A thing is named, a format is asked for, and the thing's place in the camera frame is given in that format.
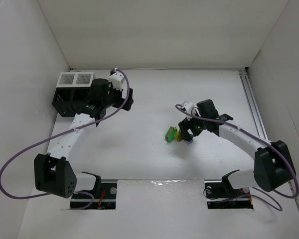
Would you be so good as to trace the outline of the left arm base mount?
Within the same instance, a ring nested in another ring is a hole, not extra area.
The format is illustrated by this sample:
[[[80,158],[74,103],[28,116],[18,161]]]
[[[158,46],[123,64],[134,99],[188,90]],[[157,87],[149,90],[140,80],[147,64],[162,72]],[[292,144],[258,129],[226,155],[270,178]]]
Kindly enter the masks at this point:
[[[117,180],[101,180],[99,189],[95,192],[87,191],[87,193],[93,195],[93,201],[90,195],[74,194],[70,201],[70,209],[115,210],[117,182]]]

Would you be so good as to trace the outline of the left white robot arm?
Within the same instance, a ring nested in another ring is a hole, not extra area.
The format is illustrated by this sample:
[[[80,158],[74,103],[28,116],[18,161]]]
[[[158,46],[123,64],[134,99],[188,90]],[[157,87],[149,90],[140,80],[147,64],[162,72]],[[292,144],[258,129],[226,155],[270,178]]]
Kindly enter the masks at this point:
[[[75,104],[71,113],[61,112],[63,117],[73,117],[69,132],[63,134],[58,143],[45,154],[38,154],[34,159],[35,187],[38,191],[69,198],[73,194],[87,192],[95,195],[100,190],[99,175],[81,172],[76,174],[72,162],[78,159],[77,151],[85,138],[91,133],[92,126],[98,126],[108,119],[106,111],[110,107],[129,111],[133,104],[133,91],[127,88],[123,97],[123,83],[127,79],[122,73],[114,73],[108,79],[93,79],[85,94],[80,96],[75,89],[70,106]]]

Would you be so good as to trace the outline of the lime green lego brick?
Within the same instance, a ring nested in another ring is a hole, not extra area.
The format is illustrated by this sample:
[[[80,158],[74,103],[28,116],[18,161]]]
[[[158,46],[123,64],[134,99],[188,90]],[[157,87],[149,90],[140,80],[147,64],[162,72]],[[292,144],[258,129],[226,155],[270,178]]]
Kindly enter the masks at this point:
[[[182,141],[182,138],[181,138],[181,135],[180,135],[180,133],[179,132],[176,132],[175,134],[174,134],[174,140],[176,140],[176,141]]]

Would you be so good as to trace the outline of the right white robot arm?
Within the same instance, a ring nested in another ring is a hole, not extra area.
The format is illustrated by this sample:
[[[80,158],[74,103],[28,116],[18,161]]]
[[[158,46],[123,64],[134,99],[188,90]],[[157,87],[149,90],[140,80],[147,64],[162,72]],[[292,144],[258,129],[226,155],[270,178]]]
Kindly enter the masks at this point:
[[[225,197],[239,189],[251,187],[275,192],[278,187],[290,181],[296,187],[292,198],[298,196],[296,170],[288,146],[283,141],[273,142],[235,125],[231,116],[218,113],[210,99],[196,104],[185,101],[175,107],[186,115],[178,124],[182,140],[192,142],[194,137],[206,130],[231,142],[253,160],[253,169],[236,169],[222,177],[218,188],[224,192]]]

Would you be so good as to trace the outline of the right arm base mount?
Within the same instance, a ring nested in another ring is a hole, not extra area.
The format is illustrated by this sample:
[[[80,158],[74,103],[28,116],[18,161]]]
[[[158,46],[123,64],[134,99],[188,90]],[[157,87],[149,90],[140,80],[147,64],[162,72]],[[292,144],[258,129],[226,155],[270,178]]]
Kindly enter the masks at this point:
[[[205,180],[203,194],[208,209],[253,209],[249,188],[233,189],[221,180]]]

